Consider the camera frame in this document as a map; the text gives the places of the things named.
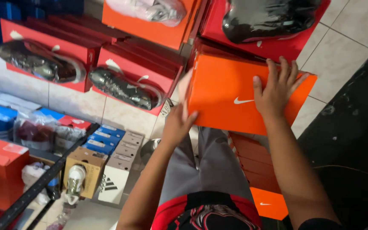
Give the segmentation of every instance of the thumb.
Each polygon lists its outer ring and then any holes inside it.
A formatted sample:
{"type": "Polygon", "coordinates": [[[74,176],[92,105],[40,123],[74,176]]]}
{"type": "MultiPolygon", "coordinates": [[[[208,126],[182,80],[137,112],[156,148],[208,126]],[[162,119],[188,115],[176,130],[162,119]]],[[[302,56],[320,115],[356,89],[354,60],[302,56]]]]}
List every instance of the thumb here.
{"type": "Polygon", "coordinates": [[[193,112],[184,123],[184,128],[188,131],[190,131],[190,128],[193,126],[194,122],[196,121],[198,117],[198,112],[193,112]]]}
{"type": "Polygon", "coordinates": [[[253,97],[254,99],[262,96],[262,82],[258,76],[253,77],[253,97]]]}

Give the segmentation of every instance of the black metal rack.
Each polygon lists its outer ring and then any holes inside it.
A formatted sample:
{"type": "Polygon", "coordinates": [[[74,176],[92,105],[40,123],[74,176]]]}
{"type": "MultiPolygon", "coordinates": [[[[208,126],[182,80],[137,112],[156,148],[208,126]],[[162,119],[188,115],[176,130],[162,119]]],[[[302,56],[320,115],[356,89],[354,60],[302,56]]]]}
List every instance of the black metal rack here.
{"type": "MultiPolygon", "coordinates": [[[[12,206],[10,206],[0,217],[0,230],[5,230],[22,212],[28,207],[28,205],[36,198],[36,196],[48,185],[48,183],[55,178],[58,173],[64,169],[66,164],[66,158],[71,154],[78,146],[82,145],[96,129],[99,128],[98,123],[94,123],[90,129],[86,132],[86,135],[78,140],[63,156],[55,162],[12,206]]],[[[60,184],[63,182],[63,173],[61,176],[60,184]]],[[[38,222],[43,218],[49,208],[55,201],[51,200],[46,204],[38,216],[29,225],[27,230],[32,230],[38,222]]]]}

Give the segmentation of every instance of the grey pants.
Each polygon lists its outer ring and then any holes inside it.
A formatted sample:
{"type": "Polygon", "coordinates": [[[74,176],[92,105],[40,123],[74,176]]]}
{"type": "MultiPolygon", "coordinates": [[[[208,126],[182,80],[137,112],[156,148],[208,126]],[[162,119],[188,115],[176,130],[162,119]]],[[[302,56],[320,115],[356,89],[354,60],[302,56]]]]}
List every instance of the grey pants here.
{"type": "Polygon", "coordinates": [[[214,128],[198,127],[198,131],[198,170],[187,135],[170,158],[159,205],[197,191],[220,191],[253,202],[248,181],[226,135],[214,128]]]}

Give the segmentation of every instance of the hand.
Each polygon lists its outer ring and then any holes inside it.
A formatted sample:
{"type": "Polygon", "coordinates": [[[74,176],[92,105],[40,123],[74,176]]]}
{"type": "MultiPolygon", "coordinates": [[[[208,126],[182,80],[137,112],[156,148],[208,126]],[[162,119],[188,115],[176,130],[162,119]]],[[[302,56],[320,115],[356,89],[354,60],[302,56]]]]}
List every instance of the hand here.
{"type": "Polygon", "coordinates": [[[171,109],[166,119],[161,142],[176,147],[188,134],[191,126],[198,116],[198,112],[193,112],[186,120],[182,121],[183,105],[179,104],[171,109]]]}
{"type": "Polygon", "coordinates": [[[283,118],[283,110],[288,103],[290,95],[309,76],[308,73],[298,80],[298,65],[292,61],[292,69],[284,57],[279,57],[280,73],[274,61],[267,59],[269,67],[268,83],[262,92],[262,83],[258,76],[253,77],[253,91],[256,109],[261,113],[264,120],[283,118]]]}

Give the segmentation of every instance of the adidas logo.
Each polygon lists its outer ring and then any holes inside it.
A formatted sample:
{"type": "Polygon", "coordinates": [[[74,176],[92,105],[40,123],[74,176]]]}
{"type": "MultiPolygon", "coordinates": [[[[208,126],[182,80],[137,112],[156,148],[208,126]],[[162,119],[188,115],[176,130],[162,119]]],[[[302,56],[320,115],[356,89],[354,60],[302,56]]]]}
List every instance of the adidas logo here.
{"type": "Polygon", "coordinates": [[[105,191],[108,190],[115,190],[117,189],[117,186],[110,180],[110,178],[107,178],[106,184],[105,184],[105,191]]]}

